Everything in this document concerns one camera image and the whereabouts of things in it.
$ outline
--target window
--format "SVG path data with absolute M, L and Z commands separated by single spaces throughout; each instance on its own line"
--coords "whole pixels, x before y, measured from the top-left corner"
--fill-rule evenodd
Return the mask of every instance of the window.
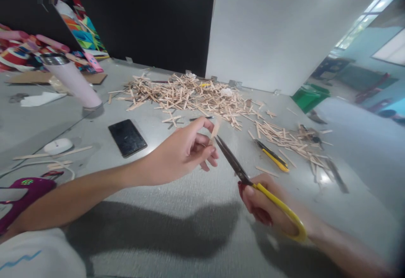
M 347 49 L 351 42 L 367 28 L 368 25 L 392 2 L 393 0 L 373 0 L 364 13 L 354 22 L 350 30 L 336 44 L 339 49 Z
M 388 63 L 405 66 L 405 29 L 402 29 L 387 44 L 371 56 Z

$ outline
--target white mouse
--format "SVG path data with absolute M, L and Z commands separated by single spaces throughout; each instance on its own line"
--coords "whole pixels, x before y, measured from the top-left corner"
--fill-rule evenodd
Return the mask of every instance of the white mouse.
M 73 143 L 67 138 L 63 139 L 57 139 L 55 141 L 52 141 L 51 143 L 48 143 L 44 146 L 43 150 L 51 155 L 57 155 L 61 154 L 64 151 L 67 151 L 68 149 L 72 148 Z

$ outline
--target white cable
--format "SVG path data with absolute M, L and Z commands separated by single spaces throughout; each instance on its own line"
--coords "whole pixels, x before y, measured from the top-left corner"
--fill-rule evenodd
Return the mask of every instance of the white cable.
M 43 163 L 57 163 L 60 166 L 62 166 L 64 169 L 67 169 L 68 171 L 70 171 L 72 173 L 72 176 L 70 177 L 70 181 L 74 180 L 74 178 L 76 177 L 75 172 L 72 169 L 70 169 L 69 167 L 67 167 L 65 164 L 63 164 L 63 163 L 61 163 L 59 161 L 56 161 L 56 160 L 49 160 L 49 161 L 31 162 L 31 163 L 27 163 L 27 164 L 17 166 L 17 167 L 15 167 L 15 168 L 13 168 L 13 169 L 11 169 L 9 171 L 6 171 L 5 173 L 1 173 L 0 178 L 4 177 L 5 175 L 8 175 L 9 173 L 11 173 L 11 172 L 13 172 L 13 171 L 15 171 L 17 169 L 20 169 L 22 167 L 29 166 L 29 165 L 35 165 L 35 164 L 43 164 Z

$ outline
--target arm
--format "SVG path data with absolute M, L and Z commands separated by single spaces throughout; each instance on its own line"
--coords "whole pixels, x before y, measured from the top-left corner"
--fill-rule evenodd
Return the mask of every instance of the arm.
M 393 271 L 377 254 L 357 239 L 324 222 L 319 222 L 317 232 L 309 238 L 351 277 L 394 277 Z
M 360 241 L 340 232 L 317 218 L 301 203 L 293 199 L 267 174 L 252 178 L 252 182 L 261 183 L 267 190 L 286 203 L 303 222 L 308 238 L 337 264 L 350 277 L 381 278 L 393 277 L 393 271 Z M 248 211 L 256 220 L 265 225 L 277 225 L 285 233 L 298 233 L 296 226 L 263 193 L 250 186 L 240 190 L 240 195 Z
M 209 138 L 197 133 L 213 124 L 199 118 L 178 129 L 146 157 L 133 163 L 80 177 L 65 183 L 30 205 L 9 227 L 0 243 L 26 231 L 61 227 L 89 211 L 115 192 L 135 186 L 172 182 L 191 172 L 197 165 L 217 166 L 218 153 L 208 145 Z

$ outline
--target black wall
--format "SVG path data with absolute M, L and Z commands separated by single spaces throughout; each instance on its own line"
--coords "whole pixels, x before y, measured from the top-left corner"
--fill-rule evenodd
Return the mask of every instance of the black wall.
M 213 0 L 81 0 L 112 57 L 205 76 Z
M 32 35 L 42 34 L 65 44 L 71 50 L 81 50 L 58 11 L 48 0 L 0 0 L 0 23 L 12 30 L 22 30 Z

